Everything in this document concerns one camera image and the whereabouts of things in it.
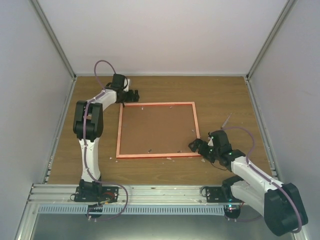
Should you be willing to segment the red photo frame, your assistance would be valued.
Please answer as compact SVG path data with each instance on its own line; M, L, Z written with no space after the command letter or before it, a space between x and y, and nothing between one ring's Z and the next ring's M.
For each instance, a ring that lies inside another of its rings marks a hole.
M116 157L198 157L188 147L198 138L198 116L192 101L127 103L119 109Z

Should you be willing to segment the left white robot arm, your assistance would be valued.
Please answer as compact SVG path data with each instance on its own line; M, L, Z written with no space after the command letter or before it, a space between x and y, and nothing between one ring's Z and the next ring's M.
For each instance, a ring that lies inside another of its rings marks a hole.
M113 104L139 101L139 91L130 89L130 86L130 78L115 73L112 82L104 86L98 95L76 103L73 132L80 144L81 180L86 184L101 183L98 147L104 130L104 110Z

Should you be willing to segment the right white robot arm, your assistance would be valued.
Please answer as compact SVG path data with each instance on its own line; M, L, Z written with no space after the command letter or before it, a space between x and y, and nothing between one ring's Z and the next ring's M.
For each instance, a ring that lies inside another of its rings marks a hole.
M286 233L299 233L308 223L298 188L293 183L283 183L266 174L239 149L233 149L227 133L217 130L208 133L208 141L195 139L189 149L200 154L211 164L219 164L234 175L223 180L220 190L204 187L207 202L222 196L227 202L224 215L228 220L237 220L241 209L236 203L253 208L264 219L269 230L280 237Z

